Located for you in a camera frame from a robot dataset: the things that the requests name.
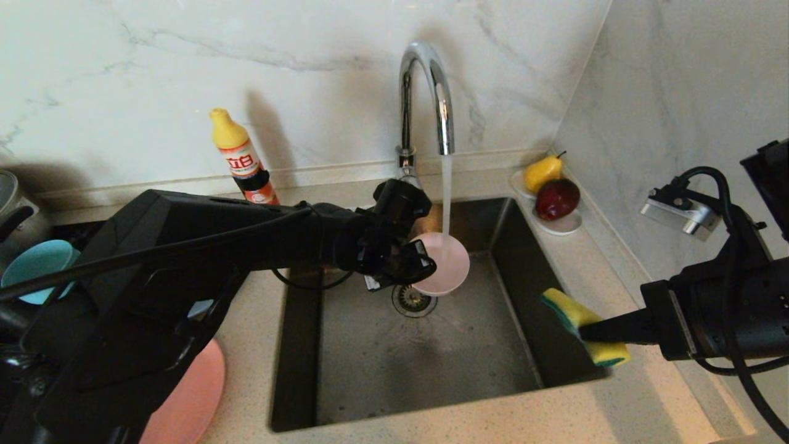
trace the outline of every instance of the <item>sponge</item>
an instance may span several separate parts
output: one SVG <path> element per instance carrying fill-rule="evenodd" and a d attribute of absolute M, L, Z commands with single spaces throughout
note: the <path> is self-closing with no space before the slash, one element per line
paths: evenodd
<path fill-rule="evenodd" d="M 584 344 L 595 365 L 611 367 L 630 360 L 630 353 L 623 342 L 591 342 L 581 339 L 581 334 L 578 332 L 579 328 L 603 320 L 597 313 L 582 306 L 555 288 L 549 288 L 540 298 L 542 302 L 556 312 L 564 328 L 574 334 Z"/>

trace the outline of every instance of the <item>blue cup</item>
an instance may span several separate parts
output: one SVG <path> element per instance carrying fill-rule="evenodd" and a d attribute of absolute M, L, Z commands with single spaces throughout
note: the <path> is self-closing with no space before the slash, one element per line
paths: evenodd
<path fill-rule="evenodd" d="M 35 279 L 50 273 L 55 273 L 69 268 L 80 257 L 80 252 L 65 240 L 48 240 L 42 242 L 24 253 L 20 254 L 11 262 L 6 272 L 0 279 L 0 286 L 10 287 L 26 280 Z M 60 297 L 62 298 L 71 291 L 75 282 L 69 284 Z M 19 299 L 26 303 L 41 305 L 47 300 L 52 288 L 45 288 L 37 292 L 24 295 Z"/>

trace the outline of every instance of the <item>faucet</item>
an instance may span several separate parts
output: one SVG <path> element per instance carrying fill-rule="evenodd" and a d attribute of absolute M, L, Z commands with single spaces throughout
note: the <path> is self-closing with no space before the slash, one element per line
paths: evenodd
<path fill-rule="evenodd" d="M 421 188 L 413 156 L 416 149 L 411 146 L 411 71 L 416 62 L 419 62 L 424 75 L 428 78 L 433 107 L 436 109 L 436 132 L 441 156 L 454 153 L 454 127 L 452 125 L 452 100 L 441 59 L 429 43 L 421 40 L 412 42 L 406 48 L 400 62 L 402 143 L 397 147 L 398 179 Z"/>

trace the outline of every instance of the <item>sink drain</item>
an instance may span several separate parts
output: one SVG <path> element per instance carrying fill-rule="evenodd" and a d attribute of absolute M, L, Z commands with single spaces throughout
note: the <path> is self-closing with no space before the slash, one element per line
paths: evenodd
<path fill-rule="evenodd" d="M 416 288 L 398 285 L 392 290 L 392 305 L 398 313 L 409 318 L 427 316 L 436 308 L 438 299 L 423 295 Z"/>

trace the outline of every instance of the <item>speckled countertop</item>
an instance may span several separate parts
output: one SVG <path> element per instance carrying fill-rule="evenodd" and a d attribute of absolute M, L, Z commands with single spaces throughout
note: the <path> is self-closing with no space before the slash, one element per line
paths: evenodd
<path fill-rule="evenodd" d="M 509 186 L 513 171 L 455 173 L 453 199 L 515 197 Z M 440 197 L 439 175 L 422 181 L 429 196 Z M 304 199 L 352 208 L 372 204 L 378 182 L 292 188 L 280 190 L 279 196 L 285 203 Z M 529 215 L 529 201 L 517 201 Z M 638 298 L 631 295 L 641 278 L 638 271 L 628 274 L 628 258 L 593 206 L 582 205 L 580 210 L 583 227 L 564 237 L 535 227 L 532 216 L 527 220 L 568 294 L 604 318 L 637 309 Z M 713 380 L 666 362 L 658 347 L 631 346 L 632 361 L 615 367 L 610 378 L 595 382 L 276 434 L 268 424 L 284 295 L 284 285 L 270 272 L 250 274 L 237 294 L 217 334 L 226 355 L 226 387 L 203 444 L 702 443 L 752 431 Z"/>

